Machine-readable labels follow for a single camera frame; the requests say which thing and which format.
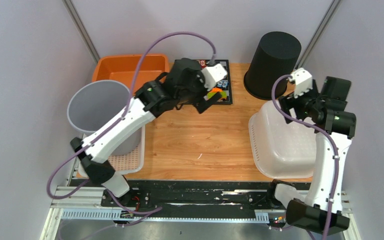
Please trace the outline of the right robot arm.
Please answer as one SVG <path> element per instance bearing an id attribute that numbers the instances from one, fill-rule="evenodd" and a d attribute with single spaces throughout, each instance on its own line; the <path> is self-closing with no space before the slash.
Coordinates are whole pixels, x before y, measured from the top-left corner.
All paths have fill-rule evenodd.
<path id="1" fill-rule="evenodd" d="M 312 182 L 306 195 L 291 184 L 273 180 L 265 195 L 272 209 L 283 206 L 288 227 L 318 233 L 323 239 L 348 229 L 343 215 L 342 180 L 346 156 L 355 136 L 357 118 L 345 110 L 352 83 L 328 76 L 318 90 L 312 75 L 303 69 L 283 75 L 294 83 L 292 93 L 273 98 L 274 107 L 287 123 L 295 122 L 315 132 L 316 158 Z"/>

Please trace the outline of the large white plastic tub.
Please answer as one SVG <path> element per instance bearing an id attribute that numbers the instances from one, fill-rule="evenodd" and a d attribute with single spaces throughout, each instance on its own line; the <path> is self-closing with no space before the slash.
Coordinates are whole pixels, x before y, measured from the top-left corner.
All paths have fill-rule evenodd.
<path id="1" fill-rule="evenodd" d="M 248 122 L 254 164 L 272 179 L 306 179 L 314 174 L 316 135 L 300 123 L 286 123 L 270 100 Z"/>

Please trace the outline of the black ribbed bin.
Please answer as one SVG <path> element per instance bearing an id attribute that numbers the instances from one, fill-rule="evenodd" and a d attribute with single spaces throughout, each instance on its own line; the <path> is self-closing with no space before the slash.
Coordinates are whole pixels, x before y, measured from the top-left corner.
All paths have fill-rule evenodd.
<path id="1" fill-rule="evenodd" d="M 272 31 L 263 35 L 243 78 L 247 92 L 270 100 L 275 81 L 294 70 L 301 50 L 300 41 L 289 33 Z"/>

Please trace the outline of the grey bin black liner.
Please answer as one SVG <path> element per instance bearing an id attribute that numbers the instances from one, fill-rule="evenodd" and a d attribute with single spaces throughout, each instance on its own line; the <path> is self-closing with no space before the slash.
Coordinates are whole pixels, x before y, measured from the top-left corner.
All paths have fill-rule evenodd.
<path id="1" fill-rule="evenodd" d="M 126 85 L 115 80 L 99 80 L 82 87 L 71 98 L 67 107 L 67 118 L 71 126 L 86 136 L 93 135 L 106 124 L 120 118 L 130 96 Z M 141 129 L 134 131 L 120 142 L 110 156 L 122 156 L 132 152 L 141 141 Z"/>

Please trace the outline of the orange plastic tub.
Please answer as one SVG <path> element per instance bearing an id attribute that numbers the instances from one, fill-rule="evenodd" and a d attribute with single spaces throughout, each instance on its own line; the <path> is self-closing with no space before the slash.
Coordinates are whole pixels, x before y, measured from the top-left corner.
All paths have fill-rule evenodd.
<path id="1" fill-rule="evenodd" d="M 103 57 L 98 61 L 91 81 L 113 80 L 129 88 L 141 57 L 140 54 Z M 147 55 L 142 62 L 133 90 L 137 91 L 144 83 L 155 80 L 161 73 L 169 70 L 170 64 L 166 55 Z"/>

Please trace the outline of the white perforated basket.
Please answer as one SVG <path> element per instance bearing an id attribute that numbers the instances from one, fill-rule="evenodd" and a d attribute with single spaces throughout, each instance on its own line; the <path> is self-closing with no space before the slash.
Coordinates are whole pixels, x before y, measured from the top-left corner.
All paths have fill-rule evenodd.
<path id="1" fill-rule="evenodd" d="M 140 171 L 145 163 L 145 127 L 141 129 L 140 143 L 137 147 L 126 155 L 112 155 L 108 161 L 116 172 L 122 175 L 132 174 Z"/>

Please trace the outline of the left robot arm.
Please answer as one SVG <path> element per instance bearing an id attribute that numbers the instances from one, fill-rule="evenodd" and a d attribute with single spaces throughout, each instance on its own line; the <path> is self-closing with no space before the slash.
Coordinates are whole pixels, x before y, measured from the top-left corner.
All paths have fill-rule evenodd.
<path id="1" fill-rule="evenodd" d="M 167 111 L 191 104 L 200 114 L 205 112 L 222 97 L 217 92 L 206 99 L 208 92 L 227 75 L 220 63 L 203 68 L 197 60 L 182 58 L 174 62 L 170 72 L 144 83 L 129 104 L 98 131 L 70 141 L 89 180 L 104 186 L 120 206 L 129 206 L 133 193 L 123 174 L 109 163 L 110 155 L 134 132 Z"/>

